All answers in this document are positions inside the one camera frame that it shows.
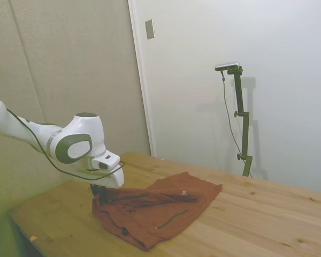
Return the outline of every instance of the orange cloth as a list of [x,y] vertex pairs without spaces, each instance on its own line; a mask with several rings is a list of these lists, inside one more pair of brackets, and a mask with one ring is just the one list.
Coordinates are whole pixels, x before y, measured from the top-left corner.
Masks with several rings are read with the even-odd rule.
[[93,198],[93,214],[111,233],[143,250],[189,226],[221,192],[187,172],[158,179],[146,190],[107,188],[108,202]]

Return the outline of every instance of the beige wall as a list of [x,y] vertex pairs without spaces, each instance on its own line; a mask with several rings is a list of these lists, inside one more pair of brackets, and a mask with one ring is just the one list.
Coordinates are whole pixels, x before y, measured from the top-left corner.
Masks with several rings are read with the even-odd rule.
[[[0,0],[0,99],[60,126],[94,112],[109,150],[149,154],[127,0]],[[7,210],[60,181],[29,145],[0,137],[0,256],[22,256]]]

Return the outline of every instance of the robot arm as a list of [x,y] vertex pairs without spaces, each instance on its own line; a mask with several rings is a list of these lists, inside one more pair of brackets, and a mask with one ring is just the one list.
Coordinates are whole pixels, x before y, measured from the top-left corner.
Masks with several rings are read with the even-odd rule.
[[102,122],[96,114],[76,114],[62,128],[20,118],[0,101],[0,135],[26,142],[61,165],[69,164],[69,176],[75,179],[115,188],[124,183],[120,157],[106,150]]

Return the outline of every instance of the wall switch plate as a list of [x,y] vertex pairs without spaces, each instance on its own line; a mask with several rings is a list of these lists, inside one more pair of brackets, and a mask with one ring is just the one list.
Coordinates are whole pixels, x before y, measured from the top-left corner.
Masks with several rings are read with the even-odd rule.
[[155,37],[154,22],[152,20],[145,21],[146,35],[148,39]]

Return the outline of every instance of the wooden table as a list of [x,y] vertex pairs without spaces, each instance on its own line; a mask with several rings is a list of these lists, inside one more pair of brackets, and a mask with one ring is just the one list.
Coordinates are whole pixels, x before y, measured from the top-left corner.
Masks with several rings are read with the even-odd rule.
[[321,256],[321,193],[139,154],[122,157],[125,188],[189,171],[223,191],[184,232],[149,252],[109,234],[91,214],[89,184],[70,181],[11,211],[43,256]]

